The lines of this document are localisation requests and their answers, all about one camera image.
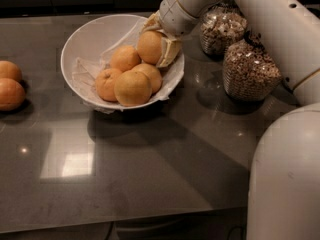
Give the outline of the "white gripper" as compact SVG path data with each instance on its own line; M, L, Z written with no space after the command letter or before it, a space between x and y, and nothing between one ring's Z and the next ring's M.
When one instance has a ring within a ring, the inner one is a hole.
M156 66L168 67L179 54L182 43L175 36L189 34L198 22L200 0L163 0L159 12L153 13L143 24L141 32L161 32L161 55Z

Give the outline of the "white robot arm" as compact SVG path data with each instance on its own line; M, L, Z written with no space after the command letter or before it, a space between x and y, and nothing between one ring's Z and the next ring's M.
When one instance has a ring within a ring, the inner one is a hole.
M220 0L163 0L161 27L189 33ZM277 119L256 148L246 240L320 240L320 19L297 0L235 0L281 70L299 108Z

